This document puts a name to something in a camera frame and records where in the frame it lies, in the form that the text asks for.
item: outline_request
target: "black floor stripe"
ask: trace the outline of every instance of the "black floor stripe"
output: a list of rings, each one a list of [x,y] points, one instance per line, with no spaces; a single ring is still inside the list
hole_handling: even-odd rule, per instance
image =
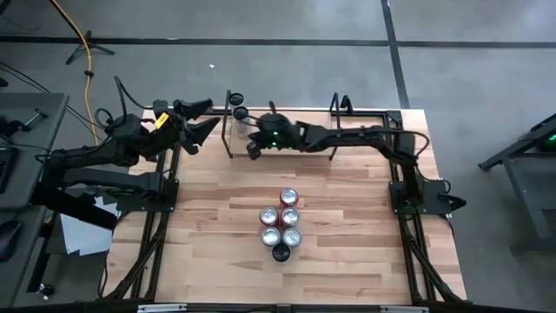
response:
[[[409,109],[409,99],[407,98],[406,82],[403,79],[403,71],[401,70],[400,52],[396,42],[396,34],[394,32],[394,23],[392,22],[392,13],[388,0],[381,0],[382,13],[384,15],[384,23],[386,25],[386,33],[390,43],[390,57],[392,58],[392,66],[394,68],[394,79],[396,89],[398,90],[398,98],[400,99],[400,107]]]
[[[397,41],[404,48],[454,48],[454,49],[556,49],[553,42],[457,42],[457,41]]]
[[[255,45],[255,46],[338,46],[338,47],[387,47],[388,40],[351,40],[351,39],[196,39],[196,38],[121,38],[93,37],[97,44],[128,45]],[[76,37],[27,37],[0,36],[2,43],[74,43],[81,41]]]
[[[556,49],[556,42],[481,42],[481,41],[409,41],[354,39],[208,39],[208,38],[133,38],[93,37],[92,43],[127,45],[268,45],[268,46],[338,46],[455,49]],[[0,36],[0,43],[79,44],[77,37]]]

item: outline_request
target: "wooden table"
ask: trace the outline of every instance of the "wooden table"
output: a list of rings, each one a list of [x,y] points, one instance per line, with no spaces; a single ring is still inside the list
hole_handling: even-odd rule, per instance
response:
[[[405,129],[428,134],[423,110],[403,110],[402,116]],[[381,121],[342,118],[344,128],[362,124]],[[221,132],[222,123],[198,155],[181,154],[178,204],[164,245],[157,302],[410,303],[400,229],[387,197],[390,172],[378,151],[339,148],[332,162],[324,156],[229,159]],[[422,144],[418,139],[416,148]],[[141,161],[131,172],[155,166]],[[432,147],[421,154],[420,169],[438,177]],[[264,206],[278,205],[285,187],[300,193],[304,237],[287,262],[277,263],[261,244],[258,214]],[[106,293],[136,260],[144,218],[131,213],[117,227]],[[422,219],[431,263],[465,297],[447,222],[438,216]],[[422,271],[414,262],[424,296]]]

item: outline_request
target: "computer mouse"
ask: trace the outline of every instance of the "computer mouse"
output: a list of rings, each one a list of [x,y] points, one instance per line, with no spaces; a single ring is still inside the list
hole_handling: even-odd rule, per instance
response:
[[[21,227],[21,222],[16,220],[0,224],[0,262],[8,261],[14,254]]]

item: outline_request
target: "yellow label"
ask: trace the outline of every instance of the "yellow label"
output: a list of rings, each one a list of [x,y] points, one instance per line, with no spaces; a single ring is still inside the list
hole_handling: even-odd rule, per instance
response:
[[[168,117],[169,116],[166,113],[162,113],[162,115],[160,115],[160,117],[158,117],[158,119],[155,122],[155,127],[156,127],[157,130],[160,129],[164,125],[164,123],[166,123],[166,120],[168,120]]]

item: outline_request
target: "concrete floor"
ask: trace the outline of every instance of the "concrete floor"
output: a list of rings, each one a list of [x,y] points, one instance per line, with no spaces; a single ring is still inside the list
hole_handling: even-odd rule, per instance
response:
[[[92,29],[98,36],[387,39],[380,0],[64,0],[60,4],[83,30]],[[556,2],[550,0],[391,0],[390,7],[398,40],[556,41],[552,18]],[[72,35],[44,1],[20,0],[5,15],[41,27],[32,35]],[[7,33],[29,34],[0,19],[0,34]],[[70,104],[85,113],[86,58],[63,64],[74,48],[0,43],[0,60],[53,91],[69,94]],[[242,92],[248,103],[274,100],[277,105],[322,107],[337,91],[349,94],[357,107],[400,107],[388,48],[109,48],[115,56],[94,55],[93,110],[119,111],[114,75],[144,103],[212,97],[222,104],[225,90],[231,89]],[[453,193],[468,201],[453,220],[468,298],[487,305],[555,310],[556,257],[511,254],[510,244],[532,235],[528,216],[503,169],[482,173],[476,164],[554,113],[556,50],[400,48],[400,60],[411,108],[427,113],[440,173],[452,182]],[[32,91],[6,78],[11,83],[6,91]],[[129,109],[140,113],[136,107]],[[55,147],[92,143],[92,135],[79,122],[64,118]],[[90,270],[78,270],[84,267]],[[50,301],[93,299],[101,268],[101,256],[52,262],[47,277],[58,292]],[[35,295],[17,300],[20,305],[40,302]]]

